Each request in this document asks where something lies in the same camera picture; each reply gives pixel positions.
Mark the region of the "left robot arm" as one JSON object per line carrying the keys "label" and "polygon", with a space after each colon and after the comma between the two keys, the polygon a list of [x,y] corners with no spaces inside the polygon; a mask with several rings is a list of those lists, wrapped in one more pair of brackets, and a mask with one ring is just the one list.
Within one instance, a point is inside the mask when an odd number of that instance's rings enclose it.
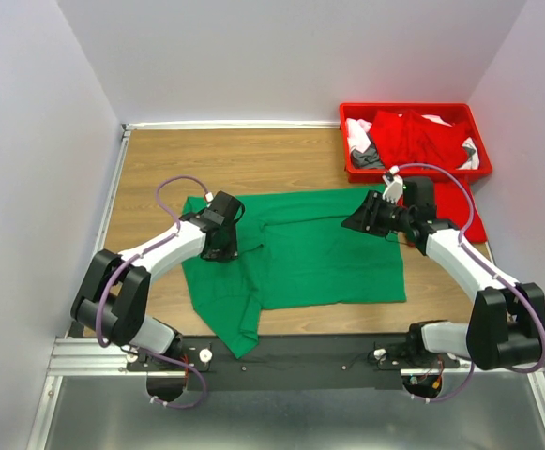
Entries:
{"label": "left robot arm", "polygon": [[236,224],[245,205],[220,191],[183,214],[169,230],[131,249],[97,252],[72,303],[73,320],[112,344],[177,358],[182,335],[146,314],[151,285],[186,260],[226,263],[238,257]]}

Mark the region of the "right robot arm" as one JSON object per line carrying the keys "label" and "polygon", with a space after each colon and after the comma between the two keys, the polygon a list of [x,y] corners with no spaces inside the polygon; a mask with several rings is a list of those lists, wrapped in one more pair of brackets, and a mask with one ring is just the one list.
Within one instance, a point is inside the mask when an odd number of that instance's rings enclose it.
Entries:
{"label": "right robot arm", "polygon": [[536,283],[521,283],[473,248],[449,218],[437,215],[428,177],[386,178],[371,190],[343,227],[386,237],[402,233],[439,264],[473,304],[467,323],[419,322],[407,344],[416,353],[452,353],[482,370],[531,371],[545,364],[545,295]]}

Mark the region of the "green t shirt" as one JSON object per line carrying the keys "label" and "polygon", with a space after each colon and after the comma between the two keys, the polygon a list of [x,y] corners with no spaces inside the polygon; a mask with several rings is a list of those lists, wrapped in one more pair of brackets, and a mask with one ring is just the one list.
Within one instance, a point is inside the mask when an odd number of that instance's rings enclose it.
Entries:
{"label": "green t shirt", "polygon": [[238,256],[182,264],[195,312],[241,358],[264,310],[406,299],[396,243],[342,227],[369,187],[244,195]]}

